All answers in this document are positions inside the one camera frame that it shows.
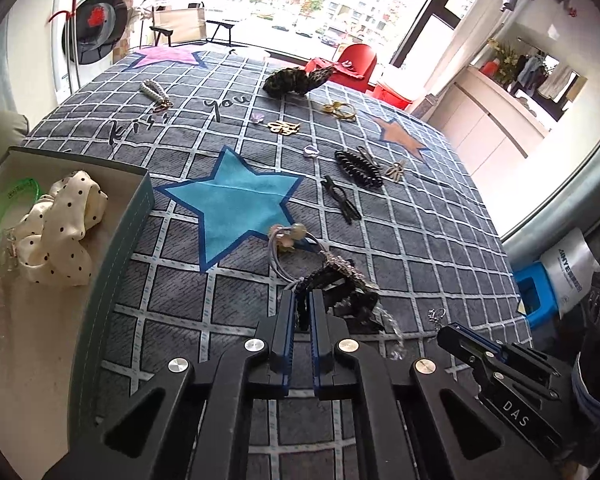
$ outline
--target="polka dot scrunchie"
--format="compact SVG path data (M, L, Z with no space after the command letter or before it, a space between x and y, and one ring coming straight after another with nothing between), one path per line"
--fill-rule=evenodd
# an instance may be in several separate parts
M108 197L85 171L54 183L14 228L20 272L54 286L89 283L89 253L80 240L102 220Z

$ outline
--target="washing machine door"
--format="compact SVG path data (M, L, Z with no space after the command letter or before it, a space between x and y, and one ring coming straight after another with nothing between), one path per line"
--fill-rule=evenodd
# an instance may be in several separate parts
M75 13L78 64L96 63L113 50L125 31L127 11L122 0L84 0L78 5ZM75 62L73 43L69 58Z

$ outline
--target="white plastic bag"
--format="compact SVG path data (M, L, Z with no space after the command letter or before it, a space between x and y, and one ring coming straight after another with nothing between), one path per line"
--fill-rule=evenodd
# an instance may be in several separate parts
M600 272L600 265L578 228L540 256L540 261L554 288L560 317L589 293L593 273Z

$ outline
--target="parked car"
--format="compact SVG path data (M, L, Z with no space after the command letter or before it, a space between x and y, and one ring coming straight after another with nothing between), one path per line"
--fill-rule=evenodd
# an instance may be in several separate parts
M333 38L330 38L329 36L321 37L320 42L324 43L325 45L329 45L329 46L338 46L340 44L339 41L334 40Z

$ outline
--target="beige chair backrest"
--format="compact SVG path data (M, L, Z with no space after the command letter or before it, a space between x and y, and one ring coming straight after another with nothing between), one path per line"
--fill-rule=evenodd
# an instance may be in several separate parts
M197 9L156 10L152 8L154 27L173 31L171 43L184 43L206 39L206 21L204 7ZM160 36L160 44L166 44L167 38Z

